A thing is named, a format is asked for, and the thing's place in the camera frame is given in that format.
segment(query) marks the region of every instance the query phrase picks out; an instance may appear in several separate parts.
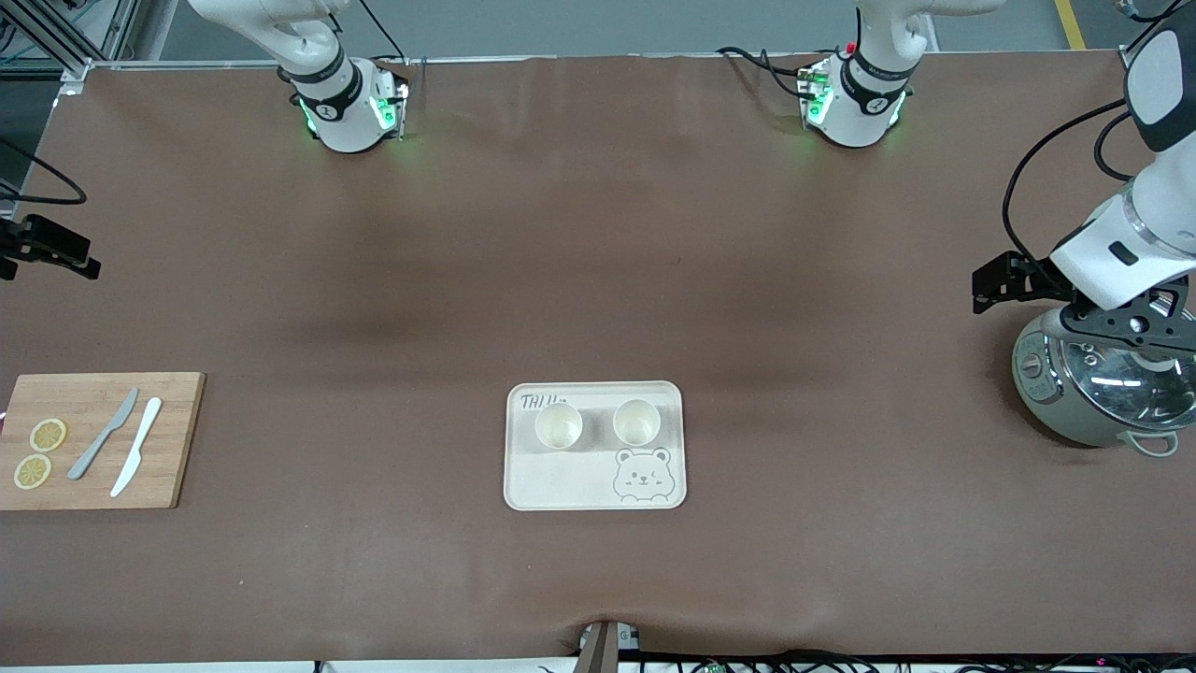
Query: table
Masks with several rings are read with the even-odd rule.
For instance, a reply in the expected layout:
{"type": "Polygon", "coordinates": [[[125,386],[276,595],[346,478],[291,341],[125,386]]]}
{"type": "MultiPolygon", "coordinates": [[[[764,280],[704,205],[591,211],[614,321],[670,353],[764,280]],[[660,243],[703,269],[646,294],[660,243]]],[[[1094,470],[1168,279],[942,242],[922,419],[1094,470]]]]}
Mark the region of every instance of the table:
{"type": "MultiPolygon", "coordinates": [[[[1008,173],[1119,96],[1116,54],[929,56],[862,151],[743,61],[413,77],[407,140],[361,155],[270,71],[100,69],[59,105],[44,157],[91,200],[38,212],[103,275],[0,288],[0,387],[208,380],[178,509],[0,516],[0,662],[550,655],[599,618],[702,651],[1196,649],[1194,453],[1049,435],[1007,372],[1045,306],[970,312],[1008,173]],[[504,504],[514,385],[642,379],[684,394],[681,508],[504,504]]],[[[1032,249],[1117,186],[1096,131],[1027,170],[1032,249]]],[[[1147,157],[1128,126],[1109,155],[1147,157]]]]}

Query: pot handle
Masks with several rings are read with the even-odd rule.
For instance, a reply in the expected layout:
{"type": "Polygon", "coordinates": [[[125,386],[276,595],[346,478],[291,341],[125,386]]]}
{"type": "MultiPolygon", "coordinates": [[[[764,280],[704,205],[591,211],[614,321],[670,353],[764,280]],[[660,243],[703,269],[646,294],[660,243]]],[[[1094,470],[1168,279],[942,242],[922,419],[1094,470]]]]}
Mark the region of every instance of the pot handle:
{"type": "Polygon", "coordinates": [[[1133,430],[1125,430],[1124,433],[1118,433],[1117,439],[1125,442],[1125,446],[1134,449],[1135,452],[1145,455],[1146,458],[1167,458],[1176,453],[1179,448],[1179,438],[1172,433],[1135,433],[1133,430]],[[1160,453],[1152,452],[1151,449],[1142,446],[1139,440],[1166,440],[1167,449],[1160,453]]]}

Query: rice cooker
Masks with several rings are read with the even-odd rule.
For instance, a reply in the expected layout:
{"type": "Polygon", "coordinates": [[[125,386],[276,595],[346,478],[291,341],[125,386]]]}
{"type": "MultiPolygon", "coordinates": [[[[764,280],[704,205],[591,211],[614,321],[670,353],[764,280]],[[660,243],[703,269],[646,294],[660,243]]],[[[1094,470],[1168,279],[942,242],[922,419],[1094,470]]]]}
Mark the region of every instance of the rice cooker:
{"type": "MultiPolygon", "coordinates": [[[[1191,319],[1188,311],[1183,314],[1191,319]]],[[[1091,447],[1127,445],[1166,458],[1179,447],[1176,432],[1196,423],[1196,357],[1154,357],[1056,339],[1043,330],[1042,316],[1018,336],[1013,381],[1039,421],[1091,447]],[[1166,446],[1152,451],[1143,440],[1166,446]]]]}

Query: knife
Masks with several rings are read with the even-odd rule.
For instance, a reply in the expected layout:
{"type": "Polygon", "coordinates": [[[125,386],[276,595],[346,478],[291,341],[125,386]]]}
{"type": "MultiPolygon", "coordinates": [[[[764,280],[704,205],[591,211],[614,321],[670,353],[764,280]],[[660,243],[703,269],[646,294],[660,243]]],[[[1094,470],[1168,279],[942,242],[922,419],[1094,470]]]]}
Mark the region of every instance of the knife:
{"type": "Polygon", "coordinates": [[[136,475],[138,467],[141,466],[141,445],[145,443],[146,436],[150,435],[150,427],[158,418],[159,410],[161,410],[161,398],[150,398],[150,402],[146,403],[146,411],[141,415],[141,427],[138,428],[138,436],[133,440],[133,448],[129,449],[129,458],[124,459],[124,467],[121,469],[121,476],[116,478],[116,484],[112,485],[112,492],[109,496],[114,498],[120,496],[121,491],[133,481],[133,476],[136,475]]]}
{"type": "Polygon", "coordinates": [[[124,426],[124,422],[129,420],[129,415],[133,414],[133,405],[135,404],[138,404],[136,388],[129,391],[129,397],[124,398],[124,402],[121,403],[121,409],[116,410],[116,416],[112,417],[112,421],[108,422],[108,428],[104,428],[104,430],[99,433],[99,438],[96,438],[96,441],[92,442],[91,446],[87,447],[87,451],[79,457],[79,460],[71,466],[71,472],[67,472],[67,477],[69,479],[79,479],[87,472],[87,469],[91,467],[91,461],[96,460],[96,454],[99,453],[99,448],[108,441],[108,436],[116,433],[116,430],[124,426]]]}

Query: wooden cutting board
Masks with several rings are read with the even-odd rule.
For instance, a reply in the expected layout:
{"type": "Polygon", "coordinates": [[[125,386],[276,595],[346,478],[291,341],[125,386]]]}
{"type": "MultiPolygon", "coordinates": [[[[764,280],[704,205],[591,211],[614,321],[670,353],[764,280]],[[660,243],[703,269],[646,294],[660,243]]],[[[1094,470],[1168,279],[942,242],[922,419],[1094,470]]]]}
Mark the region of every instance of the wooden cutting board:
{"type": "Polygon", "coordinates": [[[0,510],[175,507],[202,392],[203,375],[194,372],[20,377],[0,433],[0,510]],[[108,439],[81,479],[68,479],[67,472],[75,460],[99,436],[134,387],[140,393],[128,421],[108,439]],[[163,404],[141,446],[141,467],[120,496],[110,497],[150,398],[161,398],[163,404]],[[29,435],[47,418],[62,421],[67,438],[59,448],[44,454],[51,461],[49,479],[25,491],[17,487],[13,475],[22,459],[36,453],[29,435]]]}

